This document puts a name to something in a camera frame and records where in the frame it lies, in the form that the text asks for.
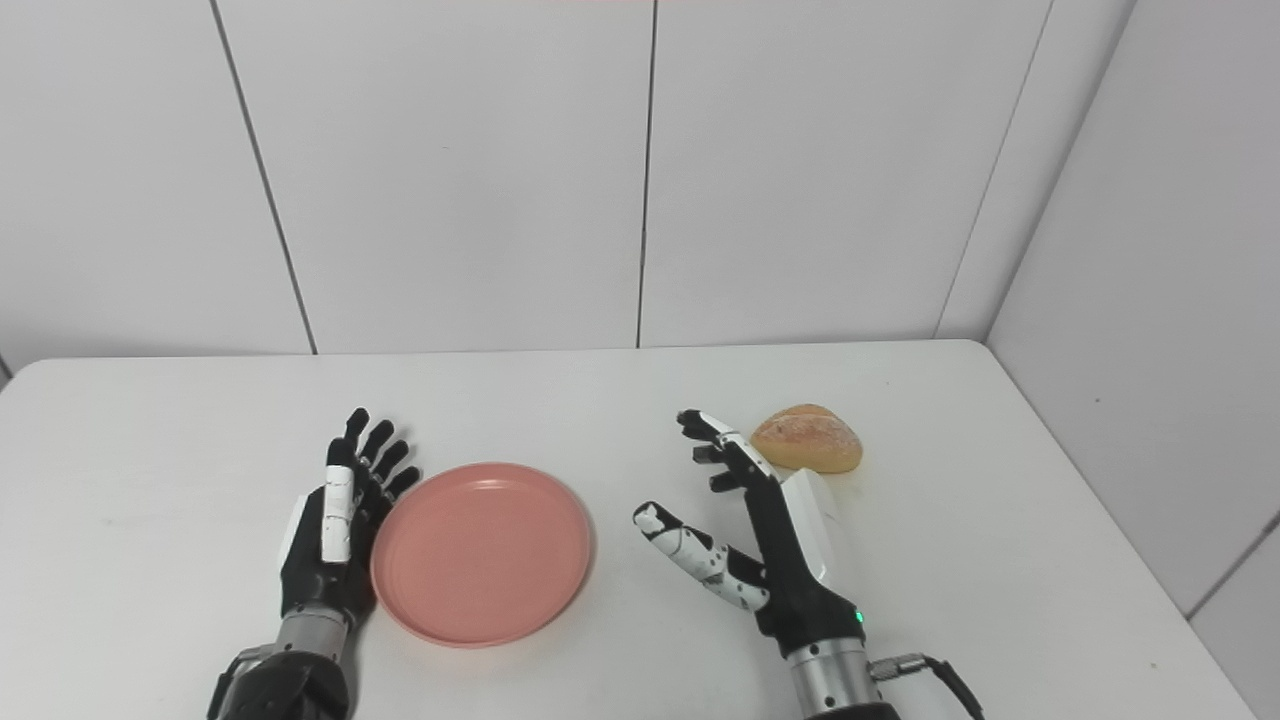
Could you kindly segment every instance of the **panel seam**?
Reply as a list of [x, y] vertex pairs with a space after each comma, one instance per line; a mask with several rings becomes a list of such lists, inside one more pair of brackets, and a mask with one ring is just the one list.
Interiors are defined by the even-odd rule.
[[983, 345], [991, 340], [991, 331], [995, 329], [996, 320], [1000, 319], [1000, 313], [1005, 309], [1005, 302], [1009, 300], [1009, 291], [1014, 287], [1014, 279], [1018, 278], [1018, 273], [1023, 269], [1023, 263], [1027, 261], [1027, 252], [1030, 250], [1032, 241], [1036, 238], [1036, 231], [1039, 229], [1041, 220], [1044, 219], [1044, 211], [1048, 209], [1048, 204], [1053, 199], [1053, 193], [1057, 191], [1057, 183], [1062, 179], [1062, 172], [1066, 169], [1066, 160], [1071, 156], [1071, 151], [1075, 150], [1075, 143], [1080, 140], [1080, 131], [1084, 129], [1084, 122], [1089, 115], [1089, 110], [1093, 109], [1093, 102], [1098, 99], [1098, 91], [1102, 90], [1102, 81], [1106, 77], [1107, 70], [1111, 68], [1111, 60], [1115, 58], [1116, 49], [1120, 47], [1120, 40], [1124, 37], [1124, 32], [1129, 27], [1129, 19], [1133, 17], [1133, 9], [1137, 4], [1137, 0], [1129, 0], [1129, 6], [1125, 9], [1125, 14], [1116, 27], [1115, 37], [1111, 40], [1111, 47], [1107, 49], [1106, 58], [1103, 58], [1102, 69], [1098, 72], [1098, 77], [1093, 82], [1089, 99], [1082, 108], [1080, 122], [1076, 123], [1075, 132], [1071, 133], [1071, 141], [1066, 143], [1066, 151], [1062, 152], [1062, 158], [1057, 163], [1057, 169], [1053, 172], [1053, 181], [1044, 192], [1039, 210], [1036, 213], [1036, 219], [1032, 220], [1032, 225], [1027, 231], [1027, 238], [1023, 242], [1021, 252], [1018, 255], [1018, 261], [1014, 264], [1014, 272], [1009, 274], [1009, 279], [1005, 282], [1005, 290], [1000, 293], [1000, 302], [996, 304], [996, 313], [991, 316], [991, 322], [987, 323], [987, 332], [982, 336]]
[[262, 181], [262, 191], [266, 193], [266, 206], [271, 211], [271, 223], [275, 224], [275, 237], [280, 242], [280, 252], [284, 255], [284, 266], [289, 273], [289, 284], [293, 287], [293, 299], [298, 305], [298, 314], [302, 318], [302, 329], [307, 333], [307, 346], [311, 355], [316, 351], [315, 333], [311, 332], [311, 318], [307, 315], [306, 302], [302, 300], [302, 286], [298, 284], [298, 273], [293, 268], [293, 254], [289, 252], [289, 243], [284, 240], [284, 224], [280, 223], [280, 213], [275, 205], [275, 193], [271, 192], [271, 181], [266, 176], [266, 163], [262, 161], [262, 150], [257, 143], [257, 132], [253, 131], [253, 120], [248, 114], [248, 102], [244, 99], [244, 87], [241, 85], [239, 70], [236, 68], [236, 58], [232, 55], [232, 44], [227, 38], [227, 27], [223, 24], [223, 13], [218, 8], [218, 0], [209, 0], [209, 8], [214, 13], [214, 23], [218, 26], [218, 38], [223, 44], [223, 54], [227, 56], [227, 67], [232, 73], [232, 85], [236, 86], [236, 99], [239, 101], [241, 117], [244, 119], [244, 129], [248, 132], [248, 143], [253, 149], [253, 160], [257, 163], [257, 174]]
[[658, 59], [658, 0], [653, 0], [653, 28], [649, 36], [649, 108], [644, 128], [644, 196], [640, 204], [640, 283], [636, 293], [636, 348], [644, 329], [644, 265], [649, 250], [649, 160], [653, 147], [653, 78]]
[[1196, 605], [1193, 605], [1192, 609], [1188, 610], [1185, 615], [1183, 615], [1183, 618], [1185, 618], [1188, 623], [1190, 623], [1196, 618], [1196, 615], [1201, 610], [1203, 610], [1206, 605], [1208, 605], [1208, 601], [1213, 600], [1213, 596], [1217, 594], [1217, 591], [1222, 589], [1222, 587], [1226, 585], [1228, 580], [1230, 580], [1231, 577], [1234, 577], [1235, 573], [1239, 571], [1242, 566], [1244, 566], [1244, 562], [1251, 556], [1253, 556], [1253, 553], [1257, 552], [1260, 547], [1262, 547], [1262, 543], [1266, 542], [1268, 537], [1271, 537], [1271, 533], [1276, 532], [1276, 528], [1280, 528], [1280, 511], [1276, 511], [1276, 514], [1272, 515], [1270, 520], [1267, 520], [1267, 524], [1262, 525], [1262, 532], [1258, 533], [1258, 537], [1253, 538], [1253, 542], [1245, 546], [1244, 552], [1242, 552], [1239, 557], [1235, 559], [1234, 562], [1228, 565], [1226, 571], [1222, 573], [1222, 577], [1219, 578], [1217, 582], [1210, 585], [1208, 591], [1204, 592], [1204, 597], [1199, 598], [1199, 601], [1197, 601]]
[[982, 217], [982, 206], [987, 202], [987, 192], [991, 190], [991, 181], [996, 177], [996, 168], [1000, 167], [1000, 158], [1005, 152], [1005, 143], [1009, 142], [1009, 131], [1014, 127], [1014, 118], [1018, 117], [1018, 105], [1023, 101], [1023, 92], [1027, 90], [1027, 78], [1032, 76], [1032, 67], [1036, 64], [1036, 55], [1039, 53], [1039, 44], [1044, 40], [1044, 28], [1048, 27], [1048, 17], [1053, 13], [1055, 0], [1050, 0], [1048, 6], [1044, 8], [1044, 18], [1041, 19], [1039, 32], [1036, 35], [1036, 44], [1032, 46], [1032, 55], [1027, 60], [1027, 69], [1023, 70], [1023, 81], [1018, 86], [1018, 95], [1014, 96], [1014, 106], [1009, 110], [1009, 119], [1005, 122], [1005, 132], [1000, 136], [1000, 147], [996, 149], [996, 156], [991, 161], [991, 170], [987, 173], [987, 182], [982, 186], [982, 195], [978, 197], [978, 206], [973, 211], [973, 220], [969, 223], [969, 234], [964, 238], [964, 247], [960, 250], [960, 259], [956, 261], [956, 272], [951, 275], [951, 284], [947, 286], [947, 295], [942, 299], [942, 309], [938, 310], [938, 322], [933, 325], [933, 338], [938, 337], [938, 332], [942, 331], [942, 318], [947, 314], [947, 305], [951, 304], [951, 293], [955, 292], [956, 281], [960, 278], [960, 268], [964, 266], [964, 259], [969, 255], [969, 243], [973, 241], [973, 233], [978, 229], [978, 218]]

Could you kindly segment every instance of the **black fingertip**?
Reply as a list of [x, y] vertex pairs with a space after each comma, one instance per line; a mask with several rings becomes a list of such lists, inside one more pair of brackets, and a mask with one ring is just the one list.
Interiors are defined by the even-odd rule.
[[694, 462], [710, 465], [723, 461], [724, 455], [714, 445], [699, 445], [694, 448]]
[[406, 468], [401, 470], [398, 475], [392, 478], [389, 483], [387, 483], [387, 495], [392, 496], [393, 498], [398, 498], [399, 496], [404, 495], [404, 491], [417, 484], [417, 480], [420, 480], [421, 478], [422, 478], [421, 470], [419, 470], [417, 468]]
[[721, 473], [718, 475], [712, 475], [710, 486], [712, 492], [728, 492], [742, 487], [742, 483], [737, 480], [733, 473]]
[[364, 407], [356, 407], [356, 411], [347, 418], [347, 442], [355, 446], [360, 441], [360, 433], [365, 432], [365, 425], [369, 424], [369, 410]]
[[374, 468], [374, 474], [379, 478], [390, 475], [392, 470], [396, 469], [396, 465], [398, 465], [399, 461], [407, 456], [408, 443], [402, 439], [396, 441], [396, 443], [388, 447], [387, 452], [384, 452], [383, 457], [378, 461], [378, 465]]
[[645, 502], [640, 507], [636, 507], [636, 511], [631, 514], [631, 521], [635, 523], [636, 518], [645, 514], [652, 514], [662, 524], [662, 530], [659, 532], [666, 532], [672, 528], [682, 528], [685, 525], [684, 523], [680, 521], [680, 518], [676, 518], [666, 507], [658, 505], [652, 500], [649, 502]]
[[329, 455], [325, 457], [325, 465], [353, 468], [356, 465], [356, 448], [346, 438], [333, 438], [329, 442]]
[[360, 451], [360, 456], [372, 462], [374, 457], [378, 457], [378, 451], [387, 445], [387, 441], [390, 439], [394, 432], [396, 425], [390, 420], [383, 420], [374, 425], [374, 429], [369, 430], [369, 441], [365, 442], [365, 448]]
[[707, 424], [700, 410], [685, 410], [676, 415], [676, 420], [687, 438], [707, 441], [716, 438], [714, 428]]

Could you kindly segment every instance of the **black cable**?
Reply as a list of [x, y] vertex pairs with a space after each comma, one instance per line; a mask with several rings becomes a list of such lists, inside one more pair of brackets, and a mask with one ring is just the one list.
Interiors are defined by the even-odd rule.
[[973, 717], [973, 720], [983, 720], [982, 705], [973, 694], [973, 691], [969, 689], [969, 685], [964, 684], [964, 680], [960, 679], [956, 669], [952, 667], [950, 662], [945, 660], [936, 660], [925, 655], [924, 664], [928, 665], [929, 670], [933, 670], [933, 674], [942, 680], [942, 684], [956, 696], [956, 700], [960, 701], [960, 705], [964, 706], [965, 711], [969, 712], [969, 716]]

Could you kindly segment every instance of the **bread roll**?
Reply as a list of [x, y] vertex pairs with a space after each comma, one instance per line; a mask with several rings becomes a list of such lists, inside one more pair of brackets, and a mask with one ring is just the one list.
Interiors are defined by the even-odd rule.
[[751, 433], [765, 460], [783, 468], [847, 473], [863, 460], [863, 443], [844, 420], [820, 405], [773, 414]]

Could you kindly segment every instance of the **white wall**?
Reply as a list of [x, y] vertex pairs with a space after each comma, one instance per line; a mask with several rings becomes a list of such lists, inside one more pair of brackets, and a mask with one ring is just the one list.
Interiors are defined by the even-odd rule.
[[[980, 337], [1027, 231], [975, 218], [1038, 211], [1126, 4], [220, 8], [317, 350], [380, 352], [631, 346], [643, 247], [646, 345]], [[10, 4], [0, 94], [14, 370], [310, 350], [210, 6]]]
[[[1277, 28], [1262, 0], [1138, 4], [991, 334], [1184, 611], [1280, 510]], [[1235, 670], [1275, 628], [1271, 555], [1194, 623], [1267, 717], [1280, 660]]]
[[209, 6], [0, 10], [0, 355], [306, 352]]

